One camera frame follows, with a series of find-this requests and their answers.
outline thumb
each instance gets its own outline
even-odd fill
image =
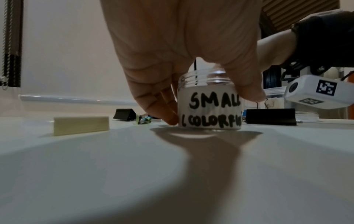
[[[265,100],[266,95],[262,88],[263,78],[257,57],[257,41],[249,51],[240,55],[222,67],[242,98],[261,102]]]

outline white camera device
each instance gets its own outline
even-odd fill
[[[354,104],[354,84],[304,75],[289,83],[284,98],[320,109],[348,107]]]

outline beige rectangular block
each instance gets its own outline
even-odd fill
[[[109,117],[55,117],[53,135],[72,135],[109,129]]]

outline orange object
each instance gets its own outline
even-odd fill
[[[354,75],[348,77],[348,82],[354,83]],[[354,120],[354,105],[351,105],[348,110],[349,119]]]

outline qr code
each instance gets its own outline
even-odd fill
[[[315,105],[315,104],[323,103],[324,101],[307,98],[307,99],[299,100],[299,102],[307,103],[309,105]]]
[[[337,83],[320,80],[318,82],[316,92],[329,95],[329,96],[334,96],[334,93],[336,92],[336,88],[337,88]]]

